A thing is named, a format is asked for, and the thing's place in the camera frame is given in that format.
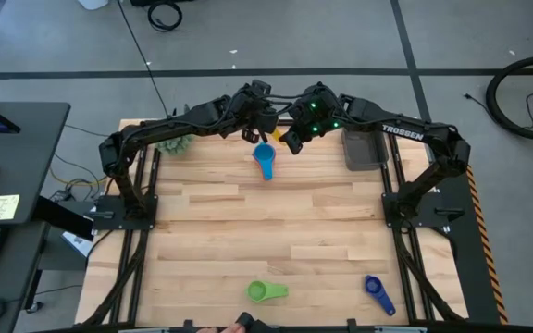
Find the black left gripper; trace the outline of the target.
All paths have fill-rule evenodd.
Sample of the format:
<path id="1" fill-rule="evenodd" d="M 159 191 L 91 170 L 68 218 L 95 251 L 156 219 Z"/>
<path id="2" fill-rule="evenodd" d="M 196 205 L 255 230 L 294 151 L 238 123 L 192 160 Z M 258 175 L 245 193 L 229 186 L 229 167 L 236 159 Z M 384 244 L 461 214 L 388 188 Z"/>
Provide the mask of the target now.
<path id="1" fill-rule="evenodd" d="M 273 133 L 279 116 L 266 99 L 247 94 L 235 96 L 230 103 L 229 113 L 233 116 L 234 126 L 242 130 L 242 139 L 246 142 L 267 143 L 266 133 Z"/>

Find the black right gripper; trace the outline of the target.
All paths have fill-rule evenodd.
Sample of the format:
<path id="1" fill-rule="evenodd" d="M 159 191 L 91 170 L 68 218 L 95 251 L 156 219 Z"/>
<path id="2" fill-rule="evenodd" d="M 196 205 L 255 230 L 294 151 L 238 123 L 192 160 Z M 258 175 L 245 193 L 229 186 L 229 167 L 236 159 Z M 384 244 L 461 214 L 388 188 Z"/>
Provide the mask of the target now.
<path id="1" fill-rule="evenodd" d="M 303 149 L 300 137 L 322 137 L 336 130 L 340 126 L 338 117 L 342 111 L 338 97 L 327 85 L 322 82 L 311 85 L 291 105 L 289 115 L 293 123 L 279 140 L 292 154 L 298 154 Z"/>

